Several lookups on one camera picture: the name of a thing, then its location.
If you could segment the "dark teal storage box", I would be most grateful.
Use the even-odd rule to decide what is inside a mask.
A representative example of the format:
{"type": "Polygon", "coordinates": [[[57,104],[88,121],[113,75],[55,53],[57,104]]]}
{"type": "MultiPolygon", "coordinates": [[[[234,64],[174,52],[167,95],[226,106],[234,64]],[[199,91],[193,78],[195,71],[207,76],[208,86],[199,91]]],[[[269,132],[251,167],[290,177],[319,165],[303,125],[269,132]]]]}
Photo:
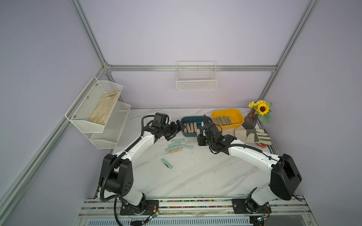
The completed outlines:
{"type": "MultiPolygon", "coordinates": [[[[186,116],[186,117],[183,117],[181,119],[181,122],[183,124],[189,123],[189,125],[190,125],[191,123],[196,122],[197,123],[197,129],[200,129],[200,130],[202,130],[202,125],[201,125],[202,121],[203,121],[203,116],[202,115],[199,115],[199,116],[186,116]]],[[[195,133],[195,132],[194,133],[184,133],[184,131],[182,131],[182,134],[185,137],[197,137],[197,133],[195,133]]]]}

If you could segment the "yellow storage box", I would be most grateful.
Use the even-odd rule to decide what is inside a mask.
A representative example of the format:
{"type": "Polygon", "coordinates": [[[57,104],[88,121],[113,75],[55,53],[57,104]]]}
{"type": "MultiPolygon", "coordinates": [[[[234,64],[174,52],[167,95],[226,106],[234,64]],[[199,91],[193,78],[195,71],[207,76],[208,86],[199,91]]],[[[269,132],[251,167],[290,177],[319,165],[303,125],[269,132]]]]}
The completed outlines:
{"type": "Polygon", "coordinates": [[[212,112],[214,124],[222,130],[234,129],[244,123],[244,117],[237,109],[226,109],[212,112]]]}

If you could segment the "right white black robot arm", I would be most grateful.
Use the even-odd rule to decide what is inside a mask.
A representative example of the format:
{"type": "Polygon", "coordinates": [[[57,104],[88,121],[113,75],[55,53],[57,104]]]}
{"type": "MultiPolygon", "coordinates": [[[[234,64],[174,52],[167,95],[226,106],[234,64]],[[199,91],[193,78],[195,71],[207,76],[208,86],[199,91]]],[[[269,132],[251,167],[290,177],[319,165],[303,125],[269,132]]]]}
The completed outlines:
{"type": "Polygon", "coordinates": [[[295,196],[302,177],[288,154],[275,155],[249,146],[230,134],[223,135],[219,126],[203,116],[201,133],[197,136],[199,146],[208,146],[213,154],[224,153],[240,158],[264,171],[269,181],[263,186],[254,188],[245,199],[244,209],[256,213],[267,203],[275,199],[285,201],[295,196]]]}

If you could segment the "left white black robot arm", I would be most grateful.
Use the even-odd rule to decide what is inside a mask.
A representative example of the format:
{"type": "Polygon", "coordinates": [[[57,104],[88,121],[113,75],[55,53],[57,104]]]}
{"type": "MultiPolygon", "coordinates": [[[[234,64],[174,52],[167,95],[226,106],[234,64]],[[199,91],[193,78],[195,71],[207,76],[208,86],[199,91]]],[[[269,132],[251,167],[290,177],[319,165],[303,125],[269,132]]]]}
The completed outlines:
{"type": "Polygon", "coordinates": [[[124,150],[104,157],[99,178],[100,200],[120,199],[139,206],[145,197],[133,187],[133,163],[156,141],[161,138],[169,141],[184,129],[180,120],[171,121],[164,113],[142,117],[140,135],[124,150]]]}

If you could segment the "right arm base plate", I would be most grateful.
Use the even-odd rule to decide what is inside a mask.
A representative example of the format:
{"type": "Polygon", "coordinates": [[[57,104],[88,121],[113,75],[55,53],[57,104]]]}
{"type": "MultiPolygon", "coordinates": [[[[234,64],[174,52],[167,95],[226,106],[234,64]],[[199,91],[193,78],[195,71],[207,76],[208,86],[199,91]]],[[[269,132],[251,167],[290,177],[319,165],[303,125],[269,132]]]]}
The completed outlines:
{"type": "Polygon", "coordinates": [[[232,207],[235,214],[269,214],[272,211],[268,202],[258,205],[251,199],[232,199],[232,207]]]}

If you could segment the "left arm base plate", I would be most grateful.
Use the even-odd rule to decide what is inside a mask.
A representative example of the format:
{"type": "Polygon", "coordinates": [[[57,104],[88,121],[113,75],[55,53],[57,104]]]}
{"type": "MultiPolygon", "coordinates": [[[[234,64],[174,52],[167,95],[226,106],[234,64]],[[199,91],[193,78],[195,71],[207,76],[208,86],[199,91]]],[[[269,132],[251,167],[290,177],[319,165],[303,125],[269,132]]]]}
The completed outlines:
{"type": "Polygon", "coordinates": [[[143,200],[139,205],[122,204],[119,214],[121,216],[151,215],[159,208],[159,200],[143,200]]]}

